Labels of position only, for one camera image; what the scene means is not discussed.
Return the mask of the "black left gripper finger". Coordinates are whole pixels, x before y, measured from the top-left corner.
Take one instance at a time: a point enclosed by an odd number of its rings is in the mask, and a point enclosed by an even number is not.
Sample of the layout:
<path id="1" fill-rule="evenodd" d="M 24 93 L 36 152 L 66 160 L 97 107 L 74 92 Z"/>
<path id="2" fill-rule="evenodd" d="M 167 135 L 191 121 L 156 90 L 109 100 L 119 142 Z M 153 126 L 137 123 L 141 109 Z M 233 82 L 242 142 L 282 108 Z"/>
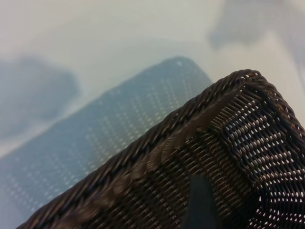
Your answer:
<path id="1" fill-rule="evenodd" d="M 189 229 L 217 229 L 218 214 L 213 189 L 203 176 L 191 178 L 191 193 L 188 206 Z"/>

